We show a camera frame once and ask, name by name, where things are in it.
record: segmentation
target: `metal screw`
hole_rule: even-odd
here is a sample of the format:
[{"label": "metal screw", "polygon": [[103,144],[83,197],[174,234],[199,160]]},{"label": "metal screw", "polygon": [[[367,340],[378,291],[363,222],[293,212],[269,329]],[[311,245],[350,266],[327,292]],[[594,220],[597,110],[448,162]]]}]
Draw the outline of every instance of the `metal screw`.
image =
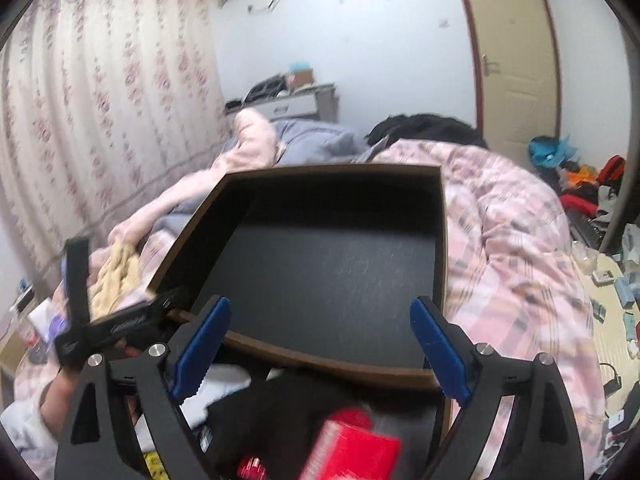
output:
[{"label": "metal screw", "polygon": [[555,362],[556,362],[556,361],[554,360],[554,358],[553,358],[551,355],[549,355],[548,353],[546,353],[546,352],[542,352],[542,353],[538,356],[538,359],[540,359],[540,362],[541,362],[543,365],[546,365],[546,366],[552,365],[553,363],[555,363]]},{"label": "metal screw", "polygon": [[149,355],[151,357],[160,357],[166,351],[166,346],[162,343],[156,343],[155,345],[151,345],[149,347]]},{"label": "metal screw", "polygon": [[480,355],[491,355],[494,353],[494,347],[492,347],[489,343],[478,343],[476,345],[476,350]]},{"label": "metal screw", "polygon": [[102,356],[100,354],[94,354],[89,357],[86,362],[89,364],[89,366],[97,366],[102,362]]}]

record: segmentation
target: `pink plaid blanket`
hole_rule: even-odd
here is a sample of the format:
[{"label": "pink plaid blanket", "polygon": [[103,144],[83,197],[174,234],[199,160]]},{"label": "pink plaid blanket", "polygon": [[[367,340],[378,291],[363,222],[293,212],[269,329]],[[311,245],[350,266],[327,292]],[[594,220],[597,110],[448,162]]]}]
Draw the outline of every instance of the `pink plaid blanket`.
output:
[{"label": "pink plaid blanket", "polygon": [[[570,258],[558,198],[532,174],[481,148],[400,140],[374,162],[442,167],[449,250],[444,314],[472,341],[491,343],[501,355],[554,356],[574,409],[588,478],[604,423],[604,393],[591,306]],[[143,279],[173,242],[165,232],[149,239],[141,256]],[[36,396],[55,372],[24,370],[17,398]],[[475,478],[491,472],[512,402],[505,399],[498,410]]]}]

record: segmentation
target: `door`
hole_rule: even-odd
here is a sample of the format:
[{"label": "door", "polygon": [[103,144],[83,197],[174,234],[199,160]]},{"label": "door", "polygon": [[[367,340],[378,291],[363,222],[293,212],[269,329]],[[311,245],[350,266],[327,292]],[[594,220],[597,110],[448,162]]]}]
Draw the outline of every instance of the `door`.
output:
[{"label": "door", "polygon": [[529,141],[555,137],[560,118],[558,51],[546,0],[468,0],[468,6],[481,80],[479,128],[494,152],[530,168]]}]

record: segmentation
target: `brown door frame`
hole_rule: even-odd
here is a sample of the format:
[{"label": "brown door frame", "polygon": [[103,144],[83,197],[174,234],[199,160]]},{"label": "brown door frame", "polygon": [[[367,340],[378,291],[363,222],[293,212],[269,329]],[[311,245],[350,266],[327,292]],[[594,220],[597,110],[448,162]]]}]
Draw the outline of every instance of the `brown door frame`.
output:
[{"label": "brown door frame", "polygon": [[[556,36],[556,26],[548,0],[542,0],[545,5],[546,15],[549,18],[551,37],[553,41],[554,56],[556,58],[556,85],[557,88],[557,108],[556,114],[556,138],[560,136],[560,124],[562,119],[562,71],[560,70],[560,54],[558,50],[558,37]],[[480,46],[478,42],[478,30],[476,20],[471,9],[471,0],[462,0],[465,7],[466,23],[469,28],[469,38],[471,40],[471,50],[474,59],[474,80],[476,82],[476,123],[478,131],[484,135],[484,91],[482,90],[482,66],[480,65]]]}]

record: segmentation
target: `curtain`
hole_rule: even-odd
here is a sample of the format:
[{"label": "curtain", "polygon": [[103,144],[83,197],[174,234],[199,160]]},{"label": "curtain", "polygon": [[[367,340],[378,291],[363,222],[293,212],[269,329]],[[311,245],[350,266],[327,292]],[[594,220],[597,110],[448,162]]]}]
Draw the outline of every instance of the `curtain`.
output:
[{"label": "curtain", "polygon": [[0,178],[40,277],[228,137],[210,0],[34,0],[0,52]]}]

